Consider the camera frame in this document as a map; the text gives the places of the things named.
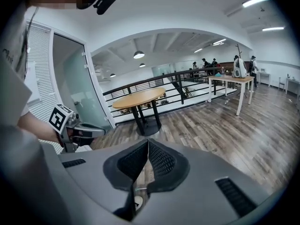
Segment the ceiling beam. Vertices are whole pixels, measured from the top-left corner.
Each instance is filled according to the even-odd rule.
[[[176,32],[173,37],[171,37],[169,43],[167,44],[167,46],[165,47],[165,50],[168,50],[172,44],[177,40],[177,38],[180,36],[181,32]]]
[[[125,62],[124,58],[122,58],[121,56],[119,56],[116,52],[114,52],[111,48],[107,49],[112,55],[116,56],[117,58],[119,58],[120,60],[122,60],[123,62]]]
[[[133,52],[135,53],[137,51],[137,47],[136,47],[136,43],[135,43],[135,39],[131,39],[130,40],[130,43],[132,45],[132,48],[133,48]]]
[[[157,38],[158,38],[158,34],[154,34],[152,36],[151,44],[150,44],[150,52],[153,52]]]

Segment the glass door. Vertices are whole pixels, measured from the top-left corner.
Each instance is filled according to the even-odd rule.
[[[91,81],[84,46],[70,39],[67,40],[77,44],[74,46],[76,50],[71,51],[62,62],[62,66],[65,84],[79,113],[80,121],[102,127],[106,131],[110,130],[112,126],[106,118]]]

